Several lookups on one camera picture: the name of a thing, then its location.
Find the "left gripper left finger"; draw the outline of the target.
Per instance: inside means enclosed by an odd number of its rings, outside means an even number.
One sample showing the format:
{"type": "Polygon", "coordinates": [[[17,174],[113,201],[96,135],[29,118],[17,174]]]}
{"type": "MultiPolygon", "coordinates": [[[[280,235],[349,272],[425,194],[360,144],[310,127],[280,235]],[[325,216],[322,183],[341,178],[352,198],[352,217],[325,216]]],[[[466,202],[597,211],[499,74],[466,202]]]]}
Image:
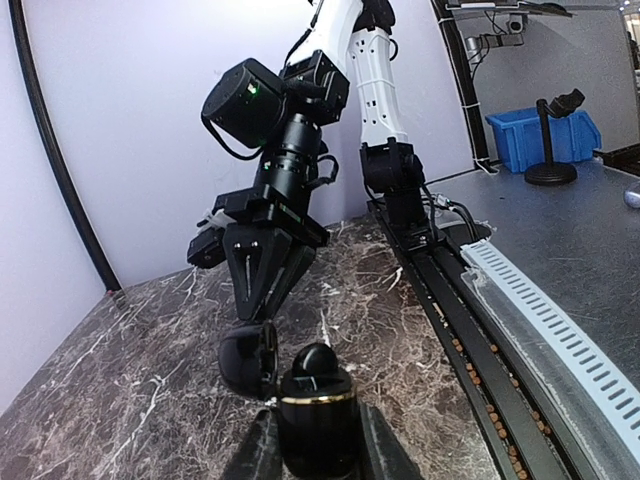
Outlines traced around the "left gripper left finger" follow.
{"type": "Polygon", "coordinates": [[[283,474],[277,415],[272,409],[258,412],[221,479],[276,480],[283,474]]]}

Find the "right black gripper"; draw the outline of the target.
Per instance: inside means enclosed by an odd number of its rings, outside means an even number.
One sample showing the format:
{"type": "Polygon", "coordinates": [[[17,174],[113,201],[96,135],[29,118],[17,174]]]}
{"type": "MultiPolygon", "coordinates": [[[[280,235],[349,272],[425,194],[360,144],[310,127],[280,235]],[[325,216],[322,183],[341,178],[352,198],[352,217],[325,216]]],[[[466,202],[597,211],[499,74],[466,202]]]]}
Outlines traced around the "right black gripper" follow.
{"type": "Polygon", "coordinates": [[[227,260],[236,311],[242,321],[253,322],[256,319],[265,296],[261,270],[263,241],[258,229],[279,228],[306,244],[293,244],[279,268],[262,308],[262,317],[272,320],[287,295],[314,262],[315,248],[328,244],[328,231],[308,215],[307,207],[287,199],[269,185],[219,195],[207,213],[211,210],[224,211],[226,226],[198,230],[189,243],[187,262],[201,269],[212,269],[227,260]]]}

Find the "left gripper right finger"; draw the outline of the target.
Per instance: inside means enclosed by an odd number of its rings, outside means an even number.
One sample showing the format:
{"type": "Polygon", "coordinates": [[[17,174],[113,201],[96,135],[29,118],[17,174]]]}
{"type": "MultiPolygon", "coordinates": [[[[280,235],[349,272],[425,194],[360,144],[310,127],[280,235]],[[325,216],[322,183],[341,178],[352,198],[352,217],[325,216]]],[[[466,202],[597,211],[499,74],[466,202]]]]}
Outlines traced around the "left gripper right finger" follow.
{"type": "Polygon", "coordinates": [[[361,479],[421,480],[418,465],[385,420],[379,408],[361,402],[359,471],[361,479]]]}

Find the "black charging case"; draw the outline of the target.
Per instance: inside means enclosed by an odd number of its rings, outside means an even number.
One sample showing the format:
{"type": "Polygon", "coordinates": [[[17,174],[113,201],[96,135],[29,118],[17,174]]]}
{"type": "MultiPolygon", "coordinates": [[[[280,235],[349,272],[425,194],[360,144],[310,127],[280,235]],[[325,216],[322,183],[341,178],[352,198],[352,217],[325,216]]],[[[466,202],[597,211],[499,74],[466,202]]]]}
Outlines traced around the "black charging case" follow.
{"type": "Polygon", "coordinates": [[[338,373],[294,377],[279,372],[278,338],[271,323],[231,330],[218,350],[219,371],[234,393],[276,399],[279,443],[289,471],[301,479],[337,479],[353,471],[359,452],[355,384],[338,373]]]}

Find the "white earbud charging case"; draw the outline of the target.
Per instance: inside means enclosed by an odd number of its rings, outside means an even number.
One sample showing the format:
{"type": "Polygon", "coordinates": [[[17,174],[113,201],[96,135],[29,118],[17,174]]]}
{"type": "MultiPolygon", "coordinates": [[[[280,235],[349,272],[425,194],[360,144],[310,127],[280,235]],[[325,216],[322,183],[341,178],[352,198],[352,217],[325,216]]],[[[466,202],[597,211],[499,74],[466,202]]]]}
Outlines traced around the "white earbud charging case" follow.
{"type": "Polygon", "coordinates": [[[226,226],[226,220],[223,210],[211,210],[196,224],[199,231],[207,229],[218,229],[226,226]]]}

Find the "black earbud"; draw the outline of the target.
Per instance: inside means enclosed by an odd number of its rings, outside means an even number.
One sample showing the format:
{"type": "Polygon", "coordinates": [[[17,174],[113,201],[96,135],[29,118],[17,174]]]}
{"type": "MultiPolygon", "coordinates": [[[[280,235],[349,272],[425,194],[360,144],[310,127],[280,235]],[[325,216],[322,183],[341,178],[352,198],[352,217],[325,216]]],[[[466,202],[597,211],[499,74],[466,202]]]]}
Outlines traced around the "black earbud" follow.
{"type": "Polygon", "coordinates": [[[312,343],[302,348],[292,363],[294,377],[317,377],[335,375],[339,363],[334,350],[325,343],[312,343]]]}

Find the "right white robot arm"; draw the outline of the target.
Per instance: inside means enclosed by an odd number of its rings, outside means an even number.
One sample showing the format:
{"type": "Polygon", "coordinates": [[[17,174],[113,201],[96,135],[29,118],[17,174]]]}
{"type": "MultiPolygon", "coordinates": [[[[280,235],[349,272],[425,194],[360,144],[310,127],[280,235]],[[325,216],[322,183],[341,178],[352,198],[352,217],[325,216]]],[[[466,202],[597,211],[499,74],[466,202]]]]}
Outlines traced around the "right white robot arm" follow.
{"type": "Polygon", "coordinates": [[[200,119],[219,142],[233,138],[258,163],[253,184],[218,196],[198,225],[188,262],[226,263],[238,317],[272,319],[326,246],[328,231],[309,213],[312,193],[335,181],[322,129],[339,121],[351,90],[361,109],[365,186],[383,202],[393,229],[439,239],[423,166],[400,122],[386,1],[320,1],[309,27],[273,72],[249,58],[225,72],[200,119]]]}

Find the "grey round knob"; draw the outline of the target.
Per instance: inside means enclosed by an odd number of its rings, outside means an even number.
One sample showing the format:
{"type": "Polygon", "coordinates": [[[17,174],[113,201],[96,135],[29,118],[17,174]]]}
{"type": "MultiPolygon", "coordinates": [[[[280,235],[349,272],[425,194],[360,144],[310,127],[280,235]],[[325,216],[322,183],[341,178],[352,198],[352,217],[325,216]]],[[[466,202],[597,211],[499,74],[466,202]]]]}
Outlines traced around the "grey round knob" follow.
{"type": "Polygon", "coordinates": [[[634,183],[627,187],[623,194],[624,204],[635,210],[640,209],[640,184],[634,183]]]}

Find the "black front frame rail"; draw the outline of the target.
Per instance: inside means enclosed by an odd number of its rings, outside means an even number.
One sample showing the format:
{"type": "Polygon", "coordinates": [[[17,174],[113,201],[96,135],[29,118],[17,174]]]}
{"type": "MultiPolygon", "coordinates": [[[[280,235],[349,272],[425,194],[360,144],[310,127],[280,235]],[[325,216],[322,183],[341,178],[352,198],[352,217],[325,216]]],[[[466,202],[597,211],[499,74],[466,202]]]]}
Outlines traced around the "black front frame rail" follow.
{"type": "Polygon", "coordinates": [[[469,400],[503,479],[593,479],[594,467],[487,307],[462,279],[469,270],[449,238],[432,246],[376,217],[469,400]]]}

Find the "left black frame post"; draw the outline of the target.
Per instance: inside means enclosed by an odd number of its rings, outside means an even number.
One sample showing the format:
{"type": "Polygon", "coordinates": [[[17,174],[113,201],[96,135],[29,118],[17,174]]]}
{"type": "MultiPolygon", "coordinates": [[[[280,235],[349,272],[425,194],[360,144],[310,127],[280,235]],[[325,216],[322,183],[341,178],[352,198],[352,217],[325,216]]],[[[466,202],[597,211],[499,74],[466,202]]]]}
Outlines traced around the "left black frame post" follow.
{"type": "Polygon", "coordinates": [[[7,2],[14,45],[34,122],[54,180],[75,230],[107,294],[122,289],[92,227],[59,145],[42,92],[22,1],[7,2]]]}

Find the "black frame post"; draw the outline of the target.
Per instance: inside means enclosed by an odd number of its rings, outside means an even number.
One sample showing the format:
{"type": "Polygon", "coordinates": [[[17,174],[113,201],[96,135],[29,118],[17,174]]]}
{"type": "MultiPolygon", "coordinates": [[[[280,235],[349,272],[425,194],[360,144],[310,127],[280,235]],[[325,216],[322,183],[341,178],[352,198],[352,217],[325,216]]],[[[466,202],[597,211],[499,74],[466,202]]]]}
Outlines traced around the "black frame post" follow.
{"type": "Polygon", "coordinates": [[[440,0],[431,2],[454,75],[474,165],[479,169],[489,171],[491,167],[490,156],[482,126],[480,106],[471,80],[471,69],[465,44],[457,28],[455,18],[446,8],[446,4],[446,1],[440,0]]]}
{"type": "Polygon", "coordinates": [[[14,45],[34,122],[54,180],[75,230],[107,294],[122,289],[92,227],[59,145],[42,92],[22,1],[7,2],[14,45]]]}

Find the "right black frame post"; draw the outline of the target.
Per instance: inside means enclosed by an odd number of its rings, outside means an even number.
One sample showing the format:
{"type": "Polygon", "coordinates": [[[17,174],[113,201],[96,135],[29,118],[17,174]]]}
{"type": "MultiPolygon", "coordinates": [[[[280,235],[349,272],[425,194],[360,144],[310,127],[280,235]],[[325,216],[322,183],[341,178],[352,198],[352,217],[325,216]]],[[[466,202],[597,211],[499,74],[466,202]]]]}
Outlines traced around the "right black frame post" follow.
{"type": "Polygon", "coordinates": [[[446,4],[446,1],[440,0],[431,2],[454,75],[474,165],[479,169],[489,171],[491,167],[490,156],[482,126],[480,106],[471,80],[471,69],[465,44],[457,28],[455,18],[446,8],[446,4]]]}

